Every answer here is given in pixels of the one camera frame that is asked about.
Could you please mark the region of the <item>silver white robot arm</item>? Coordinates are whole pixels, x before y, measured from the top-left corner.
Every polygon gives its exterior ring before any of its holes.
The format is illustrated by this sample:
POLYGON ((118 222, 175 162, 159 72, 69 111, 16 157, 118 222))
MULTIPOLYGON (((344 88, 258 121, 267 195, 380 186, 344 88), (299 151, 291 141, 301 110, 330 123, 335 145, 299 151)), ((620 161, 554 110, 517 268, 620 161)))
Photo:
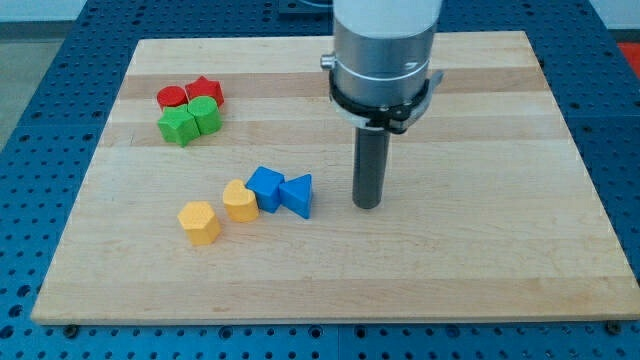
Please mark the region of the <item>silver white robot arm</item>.
POLYGON ((442 0, 334 0, 333 83, 366 106, 403 104, 422 89, 442 0))

